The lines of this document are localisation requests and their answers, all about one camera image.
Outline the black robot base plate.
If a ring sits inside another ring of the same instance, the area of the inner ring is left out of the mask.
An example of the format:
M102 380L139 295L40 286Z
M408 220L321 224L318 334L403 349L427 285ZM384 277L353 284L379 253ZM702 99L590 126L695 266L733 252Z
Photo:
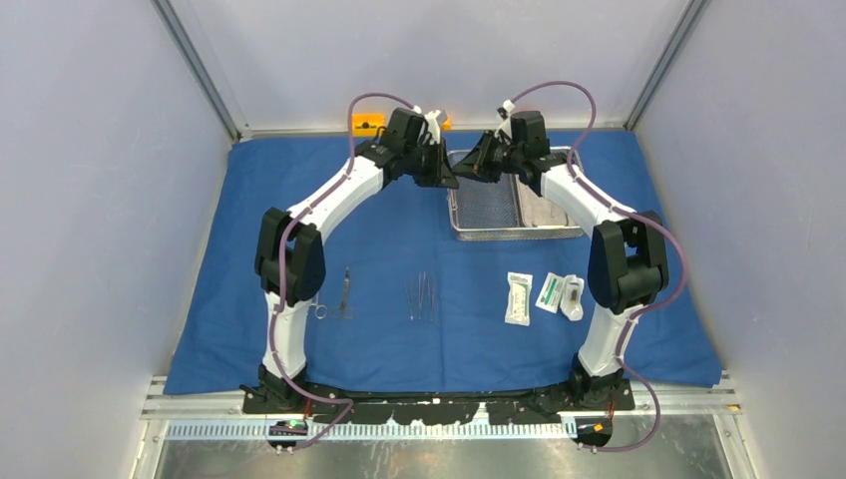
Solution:
M327 403L309 399L283 383L279 390L267 385L241 385L245 414L303 414L319 424L335 417L342 424L382 425L393 420L400 425L421 421L425 425L470 423L485 414L492 425L556 423L563 413L585 413L607 419L614 412L635 409L630 383L625 381L611 398L590 402L573 398L565 382L540 388L487 393L376 393L354 392L306 382L305 389L327 398Z

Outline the steel surgical forceps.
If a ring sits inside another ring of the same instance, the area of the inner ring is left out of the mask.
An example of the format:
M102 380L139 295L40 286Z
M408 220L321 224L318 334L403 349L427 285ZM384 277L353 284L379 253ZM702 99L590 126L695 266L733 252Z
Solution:
M318 320L326 318L329 312L327 305L320 301L318 294L316 294L311 299L308 309L310 313Z

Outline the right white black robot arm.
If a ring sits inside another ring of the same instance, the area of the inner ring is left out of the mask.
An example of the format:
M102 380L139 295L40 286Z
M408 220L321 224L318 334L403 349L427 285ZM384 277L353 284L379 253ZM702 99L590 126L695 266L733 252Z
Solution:
M513 175L589 236L587 287L596 306L568 388L583 409L610 403L623 385L625 351L637 318L669 282L660 216L617 202L589 180L577 146L552 146L538 111L513 114L502 128L484 132L451 171L481 183Z

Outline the steel surgical scissors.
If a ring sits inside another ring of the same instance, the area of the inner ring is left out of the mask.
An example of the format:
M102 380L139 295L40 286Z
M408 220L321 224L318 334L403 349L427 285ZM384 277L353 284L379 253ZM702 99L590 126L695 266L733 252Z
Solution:
M351 271L347 267L344 272L343 285L341 290L341 298L337 307L335 307L331 316L336 319L351 319L354 317L354 308L349 305L349 292L351 284Z

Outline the blue surgical drape cloth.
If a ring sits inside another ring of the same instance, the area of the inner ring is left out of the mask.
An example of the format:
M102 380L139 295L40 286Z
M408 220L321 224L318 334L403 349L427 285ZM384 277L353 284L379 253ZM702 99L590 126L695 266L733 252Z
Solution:
M261 139L235 145L207 251L165 391L194 394L256 384L267 311L254 271L259 225L334 175L348 153L334 138ZM319 299L336 307L351 271L351 319L310 318L310 381L373 392L525 389L565 380L590 323L533 309L529 326L505 322L507 274L584 275L586 238L471 242L455 239L447 194L410 179L364 202L329 236ZM421 271L437 277L437 317L417 317ZM409 319L405 281L414 286Z

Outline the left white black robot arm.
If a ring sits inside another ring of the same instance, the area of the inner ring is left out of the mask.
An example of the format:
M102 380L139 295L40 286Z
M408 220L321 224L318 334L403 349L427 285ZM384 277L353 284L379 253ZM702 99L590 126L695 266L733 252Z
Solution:
M267 347L253 398L283 413L304 404L306 321L326 276L324 243L340 223L403 176L422 188L458 188L442 137L447 119L442 110L395 109L387 125L355 145L313 194L286 211L265 212L254 269L267 305Z

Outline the stainless steel tray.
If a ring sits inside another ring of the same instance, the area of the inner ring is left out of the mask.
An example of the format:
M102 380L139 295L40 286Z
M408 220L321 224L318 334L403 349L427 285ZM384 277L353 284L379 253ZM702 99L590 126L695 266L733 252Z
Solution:
M564 232L580 236L583 231L568 214L529 187L516 181L518 218L526 228Z

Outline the metal mesh instrument basket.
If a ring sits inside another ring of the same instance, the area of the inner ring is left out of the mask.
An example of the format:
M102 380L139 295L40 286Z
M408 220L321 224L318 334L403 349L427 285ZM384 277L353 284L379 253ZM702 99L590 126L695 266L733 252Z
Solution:
M449 219L457 240L569 240L581 237L550 230L526 228L518 218L517 176L505 174L498 183L461 178L448 192Z

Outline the green white sterile packet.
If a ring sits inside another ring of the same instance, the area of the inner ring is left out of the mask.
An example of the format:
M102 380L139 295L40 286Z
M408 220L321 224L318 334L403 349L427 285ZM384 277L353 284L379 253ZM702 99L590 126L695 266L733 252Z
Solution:
M550 313L557 313L560 310L565 286L566 280L563 276L548 272L535 301L535 307Z

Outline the thin steel tweezers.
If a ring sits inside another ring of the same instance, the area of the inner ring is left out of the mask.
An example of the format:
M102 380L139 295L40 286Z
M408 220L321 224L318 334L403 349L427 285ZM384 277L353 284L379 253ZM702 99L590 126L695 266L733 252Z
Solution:
M409 308L409 319L414 320L415 318L415 306L414 306L414 284L410 280L405 281L405 296L407 299L407 304Z
M437 317L436 305L437 305L437 284L436 284L436 275L434 273L426 272L426 290L427 290L427 314L428 320L430 322L434 322Z
M427 289L428 289L428 286L426 284L426 279L427 279L427 272L421 271L418 274L418 280L417 280L417 293L418 293L418 296L417 296L417 317L418 317L419 320L423 320L425 318L425 308L424 308L425 302L426 302L425 294L426 294Z

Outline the clear syringe packet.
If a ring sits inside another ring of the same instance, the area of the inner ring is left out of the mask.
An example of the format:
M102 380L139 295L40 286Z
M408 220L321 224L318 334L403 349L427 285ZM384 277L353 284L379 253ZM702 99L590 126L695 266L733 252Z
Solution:
M564 290L559 304L560 311L569 321L580 321L584 317L582 296L585 281L575 274L564 277Z

